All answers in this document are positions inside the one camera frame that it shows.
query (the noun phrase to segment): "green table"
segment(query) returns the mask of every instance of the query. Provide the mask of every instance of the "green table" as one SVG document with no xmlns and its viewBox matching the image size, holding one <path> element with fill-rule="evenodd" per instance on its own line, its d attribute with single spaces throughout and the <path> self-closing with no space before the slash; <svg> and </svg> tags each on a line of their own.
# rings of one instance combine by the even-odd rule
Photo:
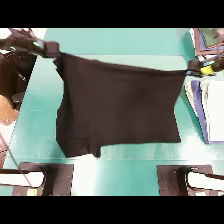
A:
<svg viewBox="0 0 224 224">
<path fill-rule="evenodd" d="M 45 39 L 58 41 L 62 52 L 85 58 L 178 70 L 186 69 L 187 60 L 194 57 L 188 30 L 48 29 Z M 210 163 L 216 173 L 222 174 L 224 147 L 203 142 L 198 119 L 184 89 L 175 105 L 181 143 L 106 146 L 101 149 L 100 159 L 90 155 L 71 159 L 64 157 L 55 141 L 56 111 L 62 94 L 63 82 L 52 59 L 38 57 L 10 150 L 18 163 L 73 163 L 75 171 L 72 195 L 158 195 L 156 165 L 159 164 Z M 10 155 L 6 158 L 4 168 L 15 168 Z M 0 188 L 0 195 L 11 193 L 11 187 Z"/>
</svg>

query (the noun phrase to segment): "yellow object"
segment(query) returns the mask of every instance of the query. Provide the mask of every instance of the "yellow object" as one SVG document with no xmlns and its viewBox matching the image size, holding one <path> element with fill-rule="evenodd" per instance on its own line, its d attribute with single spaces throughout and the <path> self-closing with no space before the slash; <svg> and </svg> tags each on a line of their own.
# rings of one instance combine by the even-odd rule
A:
<svg viewBox="0 0 224 224">
<path fill-rule="evenodd" d="M 206 67 L 204 67 L 204 68 L 201 68 L 201 73 L 202 73 L 203 75 L 209 75 L 209 74 L 213 74 L 213 73 L 215 73 L 215 72 L 213 71 L 212 66 L 209 65 L 209 66 L 206 66 Z"/>
<path fill-rule="evenodd" d="M 37 189 L 28 189 L 27 196 L 37 196 Z"/>
</svg>

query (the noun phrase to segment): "table surface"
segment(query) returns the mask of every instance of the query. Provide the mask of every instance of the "table surface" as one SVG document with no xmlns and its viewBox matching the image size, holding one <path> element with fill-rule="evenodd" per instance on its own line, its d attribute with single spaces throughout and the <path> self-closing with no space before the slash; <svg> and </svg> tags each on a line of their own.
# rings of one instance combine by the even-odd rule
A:
<svg viewBox="0 0 224 224">
<path fill-rule="evenodd" d="M 189 29 L 74 28 L 48 29 L 45 39 L 60 50 L 105 62 L 157 68 L 186 69 L 194 57 Z M 187 77 L 185 82 L 193 79 Z M 181 143 L 114 145 L 101 148 L 102 156 L 66 159 L 55 140 L 56 111 L 63 82 L 52 59 L 38 57 L 10 143 L 19 162 L 73 163 L 72 195 L 159 195 L 156 165 L 211 164 L 224 174 L 223 145 L 206 145 L 197 117 L 184 89 L 175 105 Z M 16 168 L 7 155 L 4 168 Z M 11 195 L 1 187 L 0 195 Z"/>
</svg>

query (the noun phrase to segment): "black fabric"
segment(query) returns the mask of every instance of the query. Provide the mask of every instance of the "black fabric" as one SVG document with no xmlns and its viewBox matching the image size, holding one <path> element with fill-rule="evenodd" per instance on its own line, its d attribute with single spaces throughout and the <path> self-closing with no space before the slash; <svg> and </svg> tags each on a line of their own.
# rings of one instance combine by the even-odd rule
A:
<svg viewBox="0 0 224 224">
<path fill-rule="evenodd" d="M 114 144 L 180 142 L 174 104 L 185 71 L 104 63 L 62 53 L 64 81 L 56 138 L 66 157 Z"/>
</svg>

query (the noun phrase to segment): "black cloth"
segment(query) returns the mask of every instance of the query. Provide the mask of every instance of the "black cloth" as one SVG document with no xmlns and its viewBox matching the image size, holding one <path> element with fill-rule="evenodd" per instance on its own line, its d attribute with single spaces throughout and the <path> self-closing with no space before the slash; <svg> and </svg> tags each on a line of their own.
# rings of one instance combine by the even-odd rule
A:
<svg viewBox="0 0 224 224">
<path fill-rule="evenodd" d="M 104 63 L 62 53 L 64 81 L 56 139 L 66 157 L 114 144 L 180 142 L 174 104 L 185 71 Z"/>
</svg>

